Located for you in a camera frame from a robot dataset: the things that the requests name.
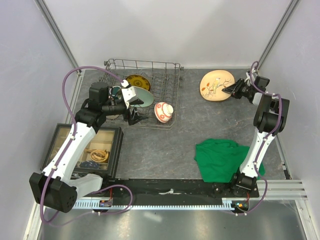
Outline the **beige bird plate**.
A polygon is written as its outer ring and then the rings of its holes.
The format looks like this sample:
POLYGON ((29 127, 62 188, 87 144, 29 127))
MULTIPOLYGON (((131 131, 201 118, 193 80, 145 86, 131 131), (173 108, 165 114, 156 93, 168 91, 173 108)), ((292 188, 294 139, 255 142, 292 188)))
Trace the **beige bird plate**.
POLYGON ((200 95, 207 101, 221 102, 231 95, 222 91, 223 88, 234 84, 234 76, 226 70, 213 70, 206 73, 200 81, 200 95))

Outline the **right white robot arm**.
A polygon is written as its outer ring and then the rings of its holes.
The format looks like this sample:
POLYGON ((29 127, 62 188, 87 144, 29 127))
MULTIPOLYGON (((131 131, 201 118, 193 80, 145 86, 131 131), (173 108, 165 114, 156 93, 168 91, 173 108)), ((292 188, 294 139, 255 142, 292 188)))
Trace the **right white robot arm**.
POLYGON ((266 77, 256 76, 252 80, 251 74, 248 74, 246 79, 241 78, 222 90, 235 99, 245 97, 257 106, 253 119, 254 137, 248 154, 226 184, 227 194, 232 197, 259 196, 257 179, 263 158, 271 142, 283 131, 287 122, 290 101, 278 94, 267 93, 269 83, 270 80, 266 77))

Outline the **mint green flower plate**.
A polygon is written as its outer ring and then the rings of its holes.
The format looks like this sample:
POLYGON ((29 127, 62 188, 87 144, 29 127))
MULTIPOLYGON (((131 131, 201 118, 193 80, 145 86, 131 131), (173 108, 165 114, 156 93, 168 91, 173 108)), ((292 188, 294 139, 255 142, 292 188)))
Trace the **mint green flower plate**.
MULTIPOLYGON (((130 103, 131 106, 137 108, 149 107, 154 102, 154 96, 146 89, 134 86, 135 92, 137 93, 139 101, 135 101, 136 104, 130 103)), ((122 92, 120 86, 113 86, 110 90, 111 96, 115 100, 122 99, 122 92)))

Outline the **yellow patterned plate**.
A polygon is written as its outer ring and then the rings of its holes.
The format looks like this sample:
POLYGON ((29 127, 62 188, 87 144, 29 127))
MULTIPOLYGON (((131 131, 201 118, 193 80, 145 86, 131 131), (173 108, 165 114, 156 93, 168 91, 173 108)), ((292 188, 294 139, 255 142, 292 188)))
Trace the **yellow patterned plate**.
POLYGON ((132 74, 132 75, 129 75, 126 78, 126 80, 132 86, 139 87, 139 88, 145 89, 147 91, 150 91, 150 89, 151 89, 150 82, 142 75, 132 74))

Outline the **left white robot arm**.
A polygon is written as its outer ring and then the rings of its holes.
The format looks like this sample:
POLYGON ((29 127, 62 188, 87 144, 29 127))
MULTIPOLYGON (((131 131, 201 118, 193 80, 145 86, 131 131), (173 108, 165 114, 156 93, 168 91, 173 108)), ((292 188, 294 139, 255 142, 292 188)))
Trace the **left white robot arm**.
POLYGON ((43 207, 59 212, 69 212, 76 200, 95 193, 99 197, 106 196, 110 185, 97 174, 72 180, 76 164, 89 142, 96 136, 107 116, 123 115, 129 125, 143 120, 137 114, 134 105, 142 104, 143 100, 137 87, 128 82, 122 83, 121 98, 112 103, 109 96, 111 88, 105 82, 95 82, 89 88, 89 96, 75 114, 72 126, 64 143, 51 162, 42 170, 34 172, 29 178, 30 187, 35 201, 43 207))

